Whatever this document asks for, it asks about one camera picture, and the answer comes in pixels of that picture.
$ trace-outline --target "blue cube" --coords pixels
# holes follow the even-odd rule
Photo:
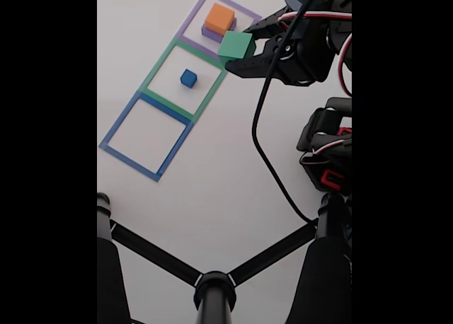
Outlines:
[[[197,82],[197,74],[186,69],[181,76],[181,83],[188,88],[192,88],[195,82]]]

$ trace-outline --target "green square outline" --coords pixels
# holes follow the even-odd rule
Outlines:
[[[207,92],[206,96],[203,98],[203,101],[201,102],[200,106],[198,107],[197,111],[195,112],[194,115],[190,114],[188,111],[182,109],[181,107],[175,105],[171,101],[165,99],[164,97],[160,96],[156,92],[148,89],[148,85],[151,82],[151,80],[154,78],[156,73],[159,71],[161,68],[162,64],[165,62],[167,57],[170,55],[171,51],[173,50],[174,47],[181,47],[184,50],[188,51],[189,53],[195,55],[196,57],[201,58],[201,60],[205,60],[207,63],[211,64],[212,66],[217,67],[220,69],[220,74],[218,75],[217,79],[215,82],[212,84],[211,88]],[[194,47],[188,45],[187,43],[179,40],[177,37],[174,37],[172,41],[170,41],[170,44],[167,46],[167,48],[164,50],[162,55],[159,57],[157,60],[156,64],[152,68],[152,70],[149,72],[143,83],[139,87],[139,91],[147,94],[149,97],[153,98],[154,100],[159,101],[160,103],[164,104],[168,108],[174,110],[178,114],[188,118],[190,121],[192,121],[194,124],[200,119],[201,114],[207,107],[207,105],[210,103],[212,97],[214,96],[214,93],[216,90],[219,88],[220,84],[223,82],[225,79],[225,76],[227,75],[227,71],[224,69],[224,66],[222,63],[214,60],[210,56],[206,55],[205,53],[195,49]]]

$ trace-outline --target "orange cube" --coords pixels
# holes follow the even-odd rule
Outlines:
[[[214,4],[211,11],[207,14],[205,25],[206,28],[220,35],[225,35],[225,32],[230,28],[234,20],[234,11],[220,4]]]

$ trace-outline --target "blue tape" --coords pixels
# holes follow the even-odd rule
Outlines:
[[[136,163],[135,161],[133,161],[132,159],[126,157],[125,155],[121,154],[120,152],[116,151],[115,149],[111,148],[110,146],[108,146],[107,144],[105,145],[105,148],[103,148],[103,150],[105,150],[107,153],[113,155],[114,157],[116,157],[117,159],[120,159],[123,163],[131,166],[132,168],[135,168],[136,170],[138,170],[140,173],[143,173],[145,174],[147,177],[151,178],[152,180],[154,180],[156,183],[159,181],[159,179],[161,178],[162,174],[159,174],[159,172],[156,174],[156,173],[152,173],[150,170],[146,169],[145,167],[143,167],[142,165]]]
[[[146,101],[151,106],[154,106],[158,110],[161,110],[165,114],[170,115],[172,118],[177,119],[177,121],[182,122],[185,125],[188,125],[190,123],[190,120],[188,118],[186,118],[186,117],[182,116],[181,114],[175,112],[171,108],[168,108],[163,103],[160,103],[159,101],[154,100],[151,96],[148,96],[145,93],[141,93],[139,98],[142,99],[143,101]]]
[[[190,131],[192,130],[194,123],[190,122],[187,127],[184,129],[183,133],[179,136],[178,141],[175,143],[173,148],[171,149],[170,153],[167,155],[165,158],[164,162],[162,163],[162,166],[158,169],[157,174],[163,175],[165,170],[167,169],[168,165],[170,165],[170,162],[173,160],[175,157],[176,153],[178,152],[179,148],[183,144],[185,138],[189,135]]]
[[[105,149],[105,146],[107,146],[108,142],[112,139],[113,135],[116,133],[116,131],[118,131],[118,128],[121,126],[122,122],[125,120],[125,118],[129,114],[132,107],[134,107],[135,103],[139,100],[140,94],[141,94],[141,92],[139,92],[139,91],[135,92],[135,94],[132,96],[130,101],[127,103],[125,109],[121,112],[120,116],[116,119],[112,128],[110,128],[110,131],[108,131],[107,135],[104,137],[104,140],[101,142],[101,145],[99,145],[99,147],[101,147],[102,149]]]
[[[117,150],[113,149],[112,147],[108,146],[108,142],[112,139],[113,135],[116,133],[118,128],[121,126],[122,122],[125,120],[127,115],[129,114],[130,110],[134,107],[135,103],[142,99],[143,101],[147,102],[148,104],[152,105],[153,107],[157,108],[161,112],[166,113],[167,115],[171,116],[173,119],[185,124],[185,129],[181,133],[178,138],[178,141],[174,144],[173,148],[171,149],[170,153],[165,158],[164,162],[162,163],[161,167],[158,169],[157,173],[151,172],[147,168],[143,167],[139,163],[136,163],[131,158],[126,157],[124,154],[121,154]],[[135,94],[130,99],[129,103],[126,105],[125,109],[121,112],[120,116],[117,118],[115,123],[113,124],[112,128],[108,131],[107,135],[104,137],[103,141],[99,145],[99,148],[103,149],[107,153],[111,154],[112,156],[116,157],[117,159],[121,160],[123,163],[129,165],[130,167],[138,170],[140,173],[145,174],[147,177],[151,178],[155,182],[158,182],[161,176],[164,174],[165,170],[170,165],[170,162],[173,160],[174,156],[178,152],[179,148],[183,144],[185,138],[190,133],[193,122],[191,122],[188,118],[178,114],[174,110],[168,108],[167,106],[163,105],[157,100],[154,100],[152,97],[144,94],[142,92],[135,92]]]

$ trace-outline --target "green cube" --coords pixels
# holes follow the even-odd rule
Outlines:
[[[225,66],[230,60],[252,57],[255,49],[256,44],[252,34],[228,30],[224,35],[217,55],[220,62]]]

